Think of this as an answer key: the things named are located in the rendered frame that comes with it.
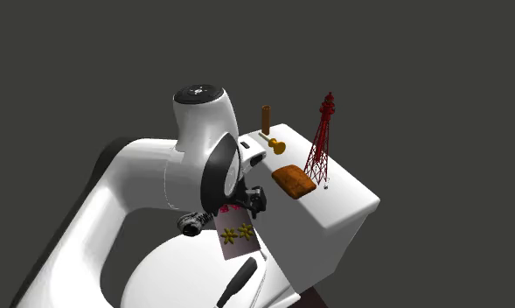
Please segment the grey card with yellow flowers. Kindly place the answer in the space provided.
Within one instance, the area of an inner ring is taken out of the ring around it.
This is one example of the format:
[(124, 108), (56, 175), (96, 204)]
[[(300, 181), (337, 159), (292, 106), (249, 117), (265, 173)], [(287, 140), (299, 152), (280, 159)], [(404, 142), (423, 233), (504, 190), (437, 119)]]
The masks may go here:
[(224, 205), (214, 218), (219, 244), (226, 260), (261, 249), (253, 222), (246, 208)]

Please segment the brown bread loaf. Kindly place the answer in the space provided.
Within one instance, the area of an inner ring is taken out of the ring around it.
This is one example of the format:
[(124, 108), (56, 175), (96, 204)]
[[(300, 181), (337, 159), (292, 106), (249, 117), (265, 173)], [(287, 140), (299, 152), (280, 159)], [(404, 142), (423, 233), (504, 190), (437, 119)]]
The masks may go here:
[(296, 165), (286, 165), (271, 173), (272, 179), (293, 200), (311, 193), (317, 185)]

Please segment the yellow knob with pale stick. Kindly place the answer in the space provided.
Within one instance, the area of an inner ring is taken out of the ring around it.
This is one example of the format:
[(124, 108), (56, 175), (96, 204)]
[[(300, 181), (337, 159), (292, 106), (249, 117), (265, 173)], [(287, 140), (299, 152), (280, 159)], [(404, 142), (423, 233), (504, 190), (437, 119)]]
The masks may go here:
[(259, 132), (259, 136), (268, 142), (268, 147), (273, 149), (275, 155), (281, 155), (286, 150), (284, 142), (277, 141), (275, 138), (265, 135), (262, 131)]

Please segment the grey and black spring tool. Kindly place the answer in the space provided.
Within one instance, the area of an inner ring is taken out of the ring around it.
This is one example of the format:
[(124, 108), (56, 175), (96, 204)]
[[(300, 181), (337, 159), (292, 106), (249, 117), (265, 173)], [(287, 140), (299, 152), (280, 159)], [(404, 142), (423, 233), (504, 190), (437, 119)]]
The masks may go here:
[(192, 212), (177, 219), (177, 228), (182, 235), (194, 237), (199, 235), (203, 227), (212, 220), (212, 214)]

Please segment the red lattice tower figure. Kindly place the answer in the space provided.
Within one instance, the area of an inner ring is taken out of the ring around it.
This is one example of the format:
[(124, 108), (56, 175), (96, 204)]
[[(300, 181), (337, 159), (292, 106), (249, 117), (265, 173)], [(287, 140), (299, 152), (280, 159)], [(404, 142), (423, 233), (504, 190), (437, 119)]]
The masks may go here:
[(320, 123), (304, 167), (304, 173), (318, 186), (327, 179), (328, 174), (330, 120), (335, 113), (332, 92), (324, 97), (319, 111), (321, 113)]

